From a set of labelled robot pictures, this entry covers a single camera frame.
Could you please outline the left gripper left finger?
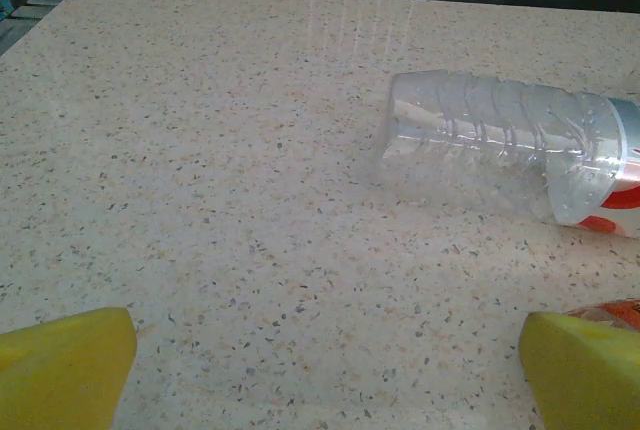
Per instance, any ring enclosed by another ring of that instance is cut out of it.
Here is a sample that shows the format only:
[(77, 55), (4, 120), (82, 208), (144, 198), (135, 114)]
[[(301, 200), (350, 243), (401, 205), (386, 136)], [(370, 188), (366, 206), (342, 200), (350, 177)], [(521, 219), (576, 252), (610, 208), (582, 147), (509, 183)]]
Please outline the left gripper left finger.
[(1, 427), (108, 429), (136, 349), (123, 307), (3, 333)]

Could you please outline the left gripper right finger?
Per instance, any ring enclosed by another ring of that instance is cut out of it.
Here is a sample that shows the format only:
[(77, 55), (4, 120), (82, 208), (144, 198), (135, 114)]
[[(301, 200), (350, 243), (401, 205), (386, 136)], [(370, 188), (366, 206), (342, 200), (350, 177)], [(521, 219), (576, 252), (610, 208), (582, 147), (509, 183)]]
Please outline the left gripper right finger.
[(639, 427), (637, 332), (535, 312), (519, 356), (546, 429)]

